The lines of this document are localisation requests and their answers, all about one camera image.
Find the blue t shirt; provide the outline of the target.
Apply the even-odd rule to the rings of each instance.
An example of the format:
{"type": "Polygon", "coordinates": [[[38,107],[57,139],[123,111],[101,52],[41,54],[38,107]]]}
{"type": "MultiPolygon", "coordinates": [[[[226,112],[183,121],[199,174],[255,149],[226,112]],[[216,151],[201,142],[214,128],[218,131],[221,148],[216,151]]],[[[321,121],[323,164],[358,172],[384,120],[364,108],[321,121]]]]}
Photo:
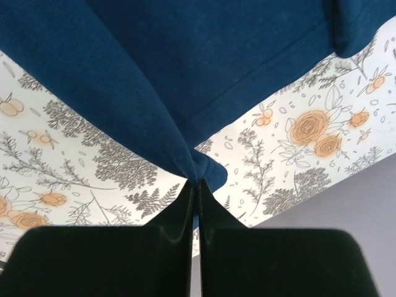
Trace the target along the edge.
{"type": "Polygon", "coordinates": [[[123,146],[217,190],[226,170],[198,144],[394,15],[394,1],[2,1],[1,50],[123,146]]]}

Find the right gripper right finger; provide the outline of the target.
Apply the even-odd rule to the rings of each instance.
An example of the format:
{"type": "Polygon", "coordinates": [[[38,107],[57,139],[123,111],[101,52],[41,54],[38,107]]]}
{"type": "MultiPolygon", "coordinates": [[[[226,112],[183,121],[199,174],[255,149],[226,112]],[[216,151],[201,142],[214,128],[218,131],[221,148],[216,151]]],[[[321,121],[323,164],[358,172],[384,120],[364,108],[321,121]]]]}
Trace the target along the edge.
{"type": "Polygon", "coordinates": [[[354,238],[342,230],[248,228],[197,188],[203,296],[377,296],[354,238]]]}

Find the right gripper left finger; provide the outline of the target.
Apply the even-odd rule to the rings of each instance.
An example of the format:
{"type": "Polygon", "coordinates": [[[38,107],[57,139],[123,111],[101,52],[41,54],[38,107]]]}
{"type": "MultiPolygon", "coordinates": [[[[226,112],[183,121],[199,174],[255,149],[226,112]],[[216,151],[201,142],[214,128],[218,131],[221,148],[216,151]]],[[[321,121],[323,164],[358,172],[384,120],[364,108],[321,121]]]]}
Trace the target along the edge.
{"type": "Polygon", "coordinates": [[[1,273],[2,296],[189,296],[194,188],[142,226],[41,226],[1,273]]]}

